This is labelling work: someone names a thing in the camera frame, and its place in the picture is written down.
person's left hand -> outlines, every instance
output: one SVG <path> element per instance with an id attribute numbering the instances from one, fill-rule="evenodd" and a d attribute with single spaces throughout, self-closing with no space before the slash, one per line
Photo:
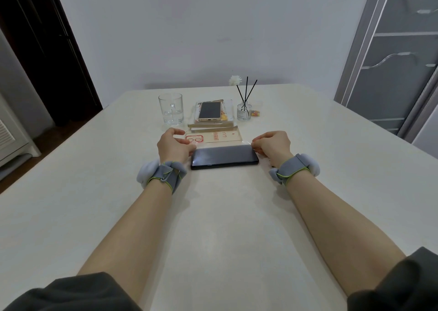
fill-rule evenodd
<path id="1" fill-rule="evenodd" d="M 187 139 L 174 138 L 173 135 L 184 135 L 185 131 L 180 129 L 170 128 L 160 138 L 157 143 L 158 155 L 160 156 L 160 164 L 166 161 L 184 161 L 192 155 L 196 149 L 195 144 L 190 144 Z"/>

white table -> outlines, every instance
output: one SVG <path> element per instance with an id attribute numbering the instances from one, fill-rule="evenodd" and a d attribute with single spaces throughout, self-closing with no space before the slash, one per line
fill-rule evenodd
<path id="1" fill-rule="evenodd" d="M 158 95 L 232 98 L 233 87 L 125 93 L 0 195 L 0 308 L 75 275 L 141 192 L 135 178 L 165 130 Z M 257 86 L 244 140 L 288 132 L 319 180 L 406 253 L 438 251 L 438 160 L 300 85 Z M 191 171 L 174 195 L 142 301 L 152 310 L 342 310 L 345 297 L 269 163 Z"/>

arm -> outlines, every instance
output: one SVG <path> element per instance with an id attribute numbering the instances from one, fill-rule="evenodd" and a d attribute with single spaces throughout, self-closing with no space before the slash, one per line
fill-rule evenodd
<path id="1" fill-rule="evenodd" d="M 279 168 L 293 157 L 284 131 L 267 132 L 252 147 Z M 323 259 L 347 295 L 374 289 L 405 255 L 375 224 L 302 170 L 287 190 Z"/>
<path id="2" fill-rule="evenodd" d="M 158 142 L 160 162 L 184 162 L 196 148 L 173 134 L 185 132 L 170 128 Z M 136 302 L 145 288 L 154 261 L 172 189 L 153 179 L 137 200 L 93 251 L 78 275 L 104 271 Z"/>

gold smartphone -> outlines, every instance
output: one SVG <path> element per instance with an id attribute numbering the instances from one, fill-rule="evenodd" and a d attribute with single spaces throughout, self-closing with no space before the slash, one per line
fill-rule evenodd
<path id="1" fill-rule="evenodd" d="M 220 121 L 221 120 L 221 103 L 220 102 L 203 102 L 199 112 L 199 121 Z"/>

brown floor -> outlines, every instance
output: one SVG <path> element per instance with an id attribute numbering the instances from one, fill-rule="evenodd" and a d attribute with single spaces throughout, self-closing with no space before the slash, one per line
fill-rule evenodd
<path id="1" fill-rule="evenodd" d="M 41 156 L 31 158 L 15 169 L 11 174 L 0 181 L 0 193 L 15 183 L 22 175 L 27 173 L 38 162 L 45 158 L 52 150 L 57 148 L 73 133 L 78 131 L 87 121 L 71 121 L 67 125 L 45 131 L 41 136 L 36 137 L 33 141 L 36 147 L 41 151 Z"/>

